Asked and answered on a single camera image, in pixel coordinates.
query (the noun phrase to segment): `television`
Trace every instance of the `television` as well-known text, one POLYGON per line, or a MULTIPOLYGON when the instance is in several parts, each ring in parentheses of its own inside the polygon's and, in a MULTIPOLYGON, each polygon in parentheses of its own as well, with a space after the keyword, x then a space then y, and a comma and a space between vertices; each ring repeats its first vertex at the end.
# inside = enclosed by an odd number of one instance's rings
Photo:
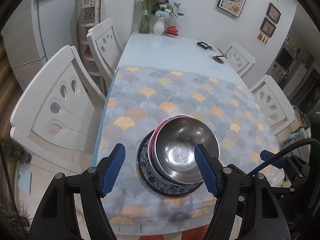
POLYGON ((289 52, 285 48, 283 48, 279 56, 276 58, 276 62, 278 62, 287 71, 291 63, 293 62, 293 58, 291 57, 289 52))

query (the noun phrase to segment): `blue gripper pad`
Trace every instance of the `blue gripper pad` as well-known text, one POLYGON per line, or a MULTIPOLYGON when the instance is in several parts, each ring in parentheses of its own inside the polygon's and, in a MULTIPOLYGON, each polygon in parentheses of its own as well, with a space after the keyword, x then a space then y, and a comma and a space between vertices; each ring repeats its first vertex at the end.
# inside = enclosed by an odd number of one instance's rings
POLYGON ((195 147, 195 160, 208 191, 216 197, 219 193, 217 177, 198 145, 195 147))
MULTIPOLYGON (((267 150, 263 150, 260 153, 260 158, 263 161, 267 161, 268 159, 270 159, 274 155, 275 154, 273 154, 272 152, 269 152, 267 150)), ((284 169, 285 168, 285 160, 284 160, 284 158, 280 158, 280 159, 276 160, 275 162, 271 163, 271 165, 278 168, 278 169, 284 169)))
POLYGON ((100 190, 103 197, 105 197, 109 192, 111 192, 116 179, 118 177, 119 171, 125 159, 125 148, 123 145, 118 149, 115 157, 107 168, 106 173, 103 175, 103 185, 100 190))

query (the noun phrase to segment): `red gaiwan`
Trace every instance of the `red gaiwan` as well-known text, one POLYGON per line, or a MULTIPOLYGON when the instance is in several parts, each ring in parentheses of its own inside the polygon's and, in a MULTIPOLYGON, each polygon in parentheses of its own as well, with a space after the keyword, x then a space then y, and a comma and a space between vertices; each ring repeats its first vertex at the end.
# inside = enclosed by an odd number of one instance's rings
POLYGON ((178 36, 178 31, 179 30, 174 25, 167 27, 167 33, 170 35, 178 36))

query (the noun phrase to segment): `orange fabric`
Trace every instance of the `orange fabric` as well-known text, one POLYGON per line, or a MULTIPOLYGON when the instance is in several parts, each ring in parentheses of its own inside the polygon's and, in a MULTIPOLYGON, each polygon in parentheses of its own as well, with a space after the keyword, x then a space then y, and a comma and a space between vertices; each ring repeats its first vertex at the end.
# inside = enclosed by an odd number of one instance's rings
POLYGON ((183 231, 181 240, 202 240, 208 227, 209 225, 205 225, 199 228, 183 231))
POLYGON ((163 236, 140 236, 138 240, 164 240, 163 236))

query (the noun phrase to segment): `white vase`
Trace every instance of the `white vase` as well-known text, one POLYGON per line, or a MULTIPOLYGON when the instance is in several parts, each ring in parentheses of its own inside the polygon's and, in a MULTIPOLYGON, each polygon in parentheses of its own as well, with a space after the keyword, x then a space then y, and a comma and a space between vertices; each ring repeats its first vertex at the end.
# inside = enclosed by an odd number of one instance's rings
POLYGON ((164 18, 157 17, 157 22, 153 26, 153 34, 161 36, 164 33, 164 18))

